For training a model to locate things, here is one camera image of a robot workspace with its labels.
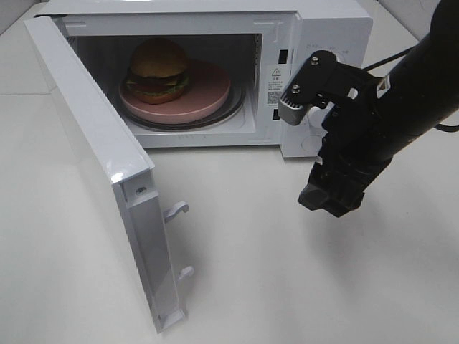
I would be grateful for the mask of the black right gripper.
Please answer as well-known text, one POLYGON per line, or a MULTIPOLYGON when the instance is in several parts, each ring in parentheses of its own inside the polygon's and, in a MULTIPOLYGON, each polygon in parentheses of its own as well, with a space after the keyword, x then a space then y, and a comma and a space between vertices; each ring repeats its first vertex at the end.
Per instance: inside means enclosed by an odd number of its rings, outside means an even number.
POLYGON ((315 51, 297 70, 278 100, 278 115, 297 126, 311 107, 332 108, 322 126, 326 136, 298 203, 339 218, 361 206, 364 190, 389 165, 391 158, 366 157, 369 133, 378 119, 374 90, 379 79, 359 68, 341 64, 330 51, 315 51))

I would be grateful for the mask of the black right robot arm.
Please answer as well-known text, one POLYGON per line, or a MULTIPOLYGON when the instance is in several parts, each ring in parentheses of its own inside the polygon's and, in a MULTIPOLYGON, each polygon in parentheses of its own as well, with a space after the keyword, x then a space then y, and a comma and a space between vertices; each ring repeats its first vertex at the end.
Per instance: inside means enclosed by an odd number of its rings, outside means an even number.
POLYGON ((458 3, 441 1, 430 30, 384 77, 318 50, 278 102, 279 117, 298 125, 311 108, 326 110, 326 134, 298 202, 343 216, 394 155, 458 109, 458 3))

